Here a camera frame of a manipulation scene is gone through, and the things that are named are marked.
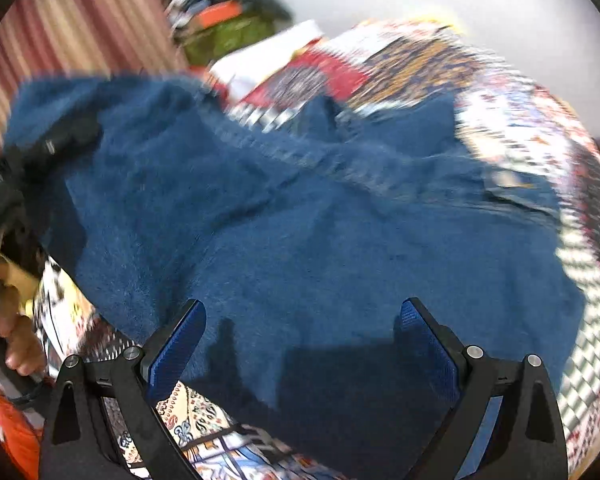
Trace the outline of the person's hand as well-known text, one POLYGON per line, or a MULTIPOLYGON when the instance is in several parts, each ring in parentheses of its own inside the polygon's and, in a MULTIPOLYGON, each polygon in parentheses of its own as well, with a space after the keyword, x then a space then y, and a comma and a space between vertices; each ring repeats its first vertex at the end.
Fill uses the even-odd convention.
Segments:
POLYGON ((33 324, 20 312, 20 292, 7 283, 8 262, 0 257, 0 337, 6 341, 5 364, 20 376, 31 376, 46 367, 46 357, 33 324))

